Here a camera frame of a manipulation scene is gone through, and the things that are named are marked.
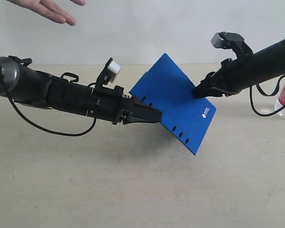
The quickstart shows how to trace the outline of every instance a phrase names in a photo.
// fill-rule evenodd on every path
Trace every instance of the logo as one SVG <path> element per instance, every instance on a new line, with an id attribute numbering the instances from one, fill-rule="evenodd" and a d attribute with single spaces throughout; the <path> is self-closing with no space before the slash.
<path id="1" fill-rule="evenodd" d="M 207 117 L 207 114 L 209 112 L 210 108 L 206 108 L 204 113 L 201 115 L 203 118 L 206 118 Z"/>

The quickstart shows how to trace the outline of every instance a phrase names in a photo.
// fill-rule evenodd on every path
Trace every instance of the table surface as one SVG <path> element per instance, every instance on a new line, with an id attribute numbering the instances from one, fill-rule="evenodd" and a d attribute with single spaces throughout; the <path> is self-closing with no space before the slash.
<path id="1" fill-rule="evenodd" d="M 150 67 L 124 66 L 114 84 L 129 91 Z M 180 65 L 194 84 L 218 67 Z M 87 85 L 103 66 L 32 68 L 73 72 Z M 275 84 L 262 86 L 269 93 Z M 272 110 L 276 97 L 254 91 L 257 109 Z M 0 227 L 285 228 L 285 119 L 257 116 L 248 92 L 210 98 L 217 113 L 197 156 L 160 124 L 97 121 L 82 137 L 51 135 L 0 97 Z M 56 131 L 92 122 L 18 107 Z"/>

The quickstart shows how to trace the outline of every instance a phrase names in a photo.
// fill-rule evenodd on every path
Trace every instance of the blue panel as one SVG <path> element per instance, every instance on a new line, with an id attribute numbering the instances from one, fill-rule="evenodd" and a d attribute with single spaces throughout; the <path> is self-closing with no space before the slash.
<path id="1" fill-rule="evenodd" d="M 130 94 L 161 110 L 161 124 L 196 155 L 216 108 L 206 98 L 194 99 L 194 87 L 172 59 L 163 54 Z"/>

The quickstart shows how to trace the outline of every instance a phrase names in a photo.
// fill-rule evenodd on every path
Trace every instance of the robotic arm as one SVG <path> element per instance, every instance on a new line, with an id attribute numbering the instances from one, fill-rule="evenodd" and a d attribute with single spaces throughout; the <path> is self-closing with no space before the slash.
<path id="1" fill-rule="evenodd" d="M 106 63 L 96 82 L 87 86 L 78 84 L 77 75 L 67 72 L 61 77 L 53 76 L 29 68 L 31 63 L 29 58 L 0 57 L 0 96 L 7 97 L 23 119 L 41 130 L 66 136 L 81 136 L 93 128 L 96 119 L 110 121 L 112 124 L 161 121 L 161 111 L 144 105 L 135 97 L 126 96 L 123 87 L 104 87 L 112 83 L 121 70 L 112 58 Z M 80 134 L 53 132 L 27 119 L 15 103 L 92 117 L 94 122 L 89 130 Z"/>
<path id="2" fill-rule="evenodd" d="M 218 71 L 207 74 L 192 91 L 195 98 L 236 95 L 252 86 L 265 96 L 277 94 L 279 82 L 285 77 L 285 39 L 256 53 L 237 33 L 216 33 L 211 43 L 215 48 L 232 49 L 237 59 L 225 59 Z M 270 95 L 265 94 L 259 84 L 278 76 L 281 78 L 276 90 Z"/>

